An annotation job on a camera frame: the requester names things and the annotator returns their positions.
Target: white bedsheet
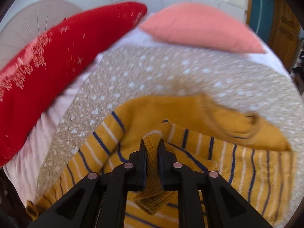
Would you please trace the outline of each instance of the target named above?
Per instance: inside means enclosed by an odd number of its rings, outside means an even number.
[[[149,34],[139,28],[135,28],[121,38],[109,50],[113,50],[123,45],[156,47],[168,44],[156,42]],[[276,72],[290,78],[279,58],[265,43],[263,43],[263,45],[267,54],[240,54],[240,58],[266,65]],[[78,76],[62,95],[56,98],[53,105],[48,111],[44,112],[37,121],[36,126],[28,136],[23,148],[3,167],[24,205],[26,205],[26,200],[34,201],[39,170],[48,153],[60,120],[72,103],[78,89],[94,71],[102,57],[103,54],[99,54],[90,67],[88,67],[83,74]]]

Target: yellow fabric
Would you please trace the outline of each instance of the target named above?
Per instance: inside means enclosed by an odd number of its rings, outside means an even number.
[[[193,170],[218,170],[272,225],[284,215],[296,154],[263,118],[218,106],[206,96],[146,96],[119,106],[87,137],[53,187],[35,205],[28,202],[28,213],[37,218],[91,171],[111,172],[139,150],[142,138],[146,190],[128,194],[125,227],[178,227],[177,196],[161,189],[157,173],[160,138]]]

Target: pillow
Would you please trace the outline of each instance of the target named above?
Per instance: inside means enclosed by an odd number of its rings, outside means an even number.
[[[35,38],[0,71],[0,166],[22,148],[55,97],[146,13],[144,4],[125,2],[77,14]]]
[[[139,26],[157,39],[237,53],[265,53],[251,29],[226,13],[200,3],[178,3]]]

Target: wooden door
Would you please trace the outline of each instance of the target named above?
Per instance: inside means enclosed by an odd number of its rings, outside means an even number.
[[[268,45],[286,69],[291,67],[298,46],[300,23],[284,0],[275,0],[272,31]]]

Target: screw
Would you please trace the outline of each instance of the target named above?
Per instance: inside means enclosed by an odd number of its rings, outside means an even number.
[[[88,175],[88,179],[90,179],[90,180],[93,180],[93,179],[95,179],[96,177],[98,177],[98,175],[97,175],[95,172],[91,172],[91,173]]]
[[[124,167],[126,169],[131,169],[131,168],[133,168],[133,166],[134,166],[134,164],[132,164],[131,162],[127,162],[127,163],[124,164]]]
[[[173,167],[179,169],[179,168],[182,168],[182,167],[183,167],[183,164],[180,163],[180,162],[175,162],[175,163],[173,164]]]
[[[219,176],[219,174],[213,170],[213,171],[209,172],[209,176],[211,176],[212,178],[217,178]]]

